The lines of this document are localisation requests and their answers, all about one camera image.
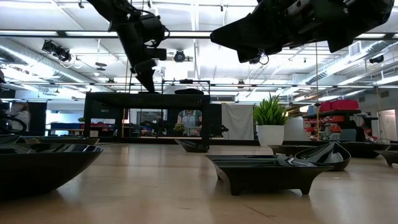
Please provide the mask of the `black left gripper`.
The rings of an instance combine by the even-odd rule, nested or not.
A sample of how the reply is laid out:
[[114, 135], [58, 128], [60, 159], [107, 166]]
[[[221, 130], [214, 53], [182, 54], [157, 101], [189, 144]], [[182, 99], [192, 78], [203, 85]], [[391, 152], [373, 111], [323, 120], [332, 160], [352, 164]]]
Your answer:
[[117, 33], [131, 64], [131, 72], [148, 92], [154, 93], [155, 60], [167, 59], [167, 50], [159, 45], [169, 37], [169, 30], [161, 23], [160, 17], [154, 14], [131, 16], [110, 22], [108, 30]]

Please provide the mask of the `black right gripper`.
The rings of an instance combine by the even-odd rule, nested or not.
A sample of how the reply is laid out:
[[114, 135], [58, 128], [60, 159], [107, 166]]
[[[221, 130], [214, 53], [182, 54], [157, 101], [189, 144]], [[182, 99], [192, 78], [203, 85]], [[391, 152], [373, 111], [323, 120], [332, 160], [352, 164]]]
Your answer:
[[385, 24], [393, 7], [393, 0], [259, 1], [246, 17], [215, 29], [210, 39], [237, 50], [240, 63], [259, 63], [263, 50], [316, 41], [329, 42], [335, 52]]

